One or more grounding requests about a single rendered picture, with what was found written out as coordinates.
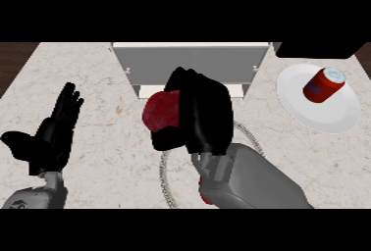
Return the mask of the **grey tiered shelf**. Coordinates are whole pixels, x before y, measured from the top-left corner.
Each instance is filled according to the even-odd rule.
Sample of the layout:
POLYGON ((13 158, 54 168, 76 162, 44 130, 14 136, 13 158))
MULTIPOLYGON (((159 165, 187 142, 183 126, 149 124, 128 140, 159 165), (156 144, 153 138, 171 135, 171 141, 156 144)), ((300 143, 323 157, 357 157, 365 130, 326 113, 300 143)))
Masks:
POLYGON ((193 69, 243 98, 260 69, 267 42, 113 42, 118 59, 138 99, 165 88, 175 67, 193 69))

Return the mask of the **red soda can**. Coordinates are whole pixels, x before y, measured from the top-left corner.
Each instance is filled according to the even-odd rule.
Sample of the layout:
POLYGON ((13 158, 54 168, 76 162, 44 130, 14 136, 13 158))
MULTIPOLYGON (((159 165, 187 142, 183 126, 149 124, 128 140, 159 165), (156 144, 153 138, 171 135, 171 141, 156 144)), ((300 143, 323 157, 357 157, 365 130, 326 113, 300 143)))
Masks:
POLYGON ((336 68, 322 68, 302 87, 302 94, 313 103, 323 103, 344 86, 344 74, 336 68))

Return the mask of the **black appliance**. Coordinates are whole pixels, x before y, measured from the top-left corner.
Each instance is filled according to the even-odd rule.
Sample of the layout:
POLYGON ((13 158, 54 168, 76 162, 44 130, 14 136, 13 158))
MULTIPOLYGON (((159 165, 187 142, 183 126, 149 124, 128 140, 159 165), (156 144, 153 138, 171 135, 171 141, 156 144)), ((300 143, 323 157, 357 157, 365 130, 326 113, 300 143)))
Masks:
POLYGON ((363 42, 273 42, 277 58, 347 59, 365 45, 363 42))

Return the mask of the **white round plate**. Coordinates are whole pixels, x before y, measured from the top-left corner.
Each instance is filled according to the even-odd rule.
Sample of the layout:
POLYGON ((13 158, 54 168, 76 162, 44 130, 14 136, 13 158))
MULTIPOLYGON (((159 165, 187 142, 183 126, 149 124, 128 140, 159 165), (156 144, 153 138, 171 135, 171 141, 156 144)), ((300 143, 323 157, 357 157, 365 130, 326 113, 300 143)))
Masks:
POLYGON ((360 105, 338 68, 289 66, 276 79, 276 96, 291 117, 310 129, 342 133, 356 126, 360 105))

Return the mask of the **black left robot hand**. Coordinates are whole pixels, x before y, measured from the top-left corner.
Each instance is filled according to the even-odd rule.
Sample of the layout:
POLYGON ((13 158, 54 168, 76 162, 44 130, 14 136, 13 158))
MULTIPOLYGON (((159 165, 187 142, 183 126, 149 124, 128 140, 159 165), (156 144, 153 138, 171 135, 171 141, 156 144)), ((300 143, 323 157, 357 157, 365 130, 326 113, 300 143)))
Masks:
POLYGON ((20 131, 5 131, 1 134, 1 142, 7 145, 14 159, 29 163, 31 176, 44 172, 60 172, 66 166, 82 103, 75 84, 66 82, 51 114, 41 121, 35 135, 20 131))

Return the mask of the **red pear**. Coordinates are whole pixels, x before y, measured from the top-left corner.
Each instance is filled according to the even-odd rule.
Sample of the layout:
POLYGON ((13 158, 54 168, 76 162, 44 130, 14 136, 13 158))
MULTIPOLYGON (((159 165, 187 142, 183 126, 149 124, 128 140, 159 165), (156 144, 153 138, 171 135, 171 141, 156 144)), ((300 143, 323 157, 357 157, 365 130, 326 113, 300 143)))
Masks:
POLYGON ((152 132, 180 123, 180 92, 159 91, 147 99, 141 122, 152 132))

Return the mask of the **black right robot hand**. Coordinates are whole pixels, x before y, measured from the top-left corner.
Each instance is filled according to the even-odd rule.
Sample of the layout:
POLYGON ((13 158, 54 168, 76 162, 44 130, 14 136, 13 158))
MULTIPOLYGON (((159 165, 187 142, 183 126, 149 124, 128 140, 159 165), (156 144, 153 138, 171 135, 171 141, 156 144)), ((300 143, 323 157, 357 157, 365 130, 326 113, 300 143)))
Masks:
POLYGON ((233 137, 233 109, 226 86, 195 70, 177 67, 162 91, 180 92, 180 123, 152 132, 152 146, 167 151, 181 146, 189 154, 226 154, 233 137))

